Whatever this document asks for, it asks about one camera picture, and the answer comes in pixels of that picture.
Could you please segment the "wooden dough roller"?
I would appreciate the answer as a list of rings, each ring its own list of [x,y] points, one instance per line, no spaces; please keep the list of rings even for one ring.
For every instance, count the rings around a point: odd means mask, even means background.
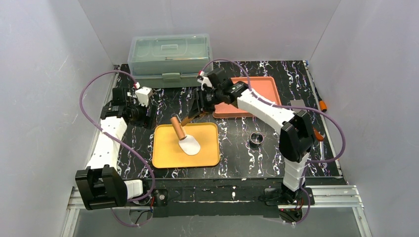
[[[179,115],[172,115],[170,119],[174,132],[180,142],[192,141],[205,135],[207,127],[204,123],[188,123],[183,124]]]

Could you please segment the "white dough ball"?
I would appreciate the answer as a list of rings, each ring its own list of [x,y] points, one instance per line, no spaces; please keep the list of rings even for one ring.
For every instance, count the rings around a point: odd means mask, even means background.
[[[197,155],[201,150],[199,142],[192,135],[186,135],[182,140],[178,141],[178,144],[188,156]]]

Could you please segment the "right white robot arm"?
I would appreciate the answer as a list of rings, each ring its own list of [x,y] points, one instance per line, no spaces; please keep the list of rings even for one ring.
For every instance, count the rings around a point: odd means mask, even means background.
[[[296,113],[267,100],[253,89],[250,82],[233,82],[220,68],[208,74],[198,72],[197,82],[200,86],[194,91],[192,108],[181,125],[214,112],[215,106],[221,103],[250,113],[280,135],[279,151],[286,162],[283,186],[290,192],[301,189],[308,155],[315,141],[309,114],[304,109]]]

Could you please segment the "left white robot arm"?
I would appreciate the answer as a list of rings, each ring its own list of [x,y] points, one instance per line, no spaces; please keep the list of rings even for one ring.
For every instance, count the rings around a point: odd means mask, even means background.
[[[155,125],[156,106],[149,105],[152,89],[140,87],[134,93],[123,87],[112,90],[112,99],[100,115],[100,134],[92,156],[75,181],[87,210],[125,206],[144,193],[140,179],[126,180],[117,172],[120,141],[129,124],[147,129]]]

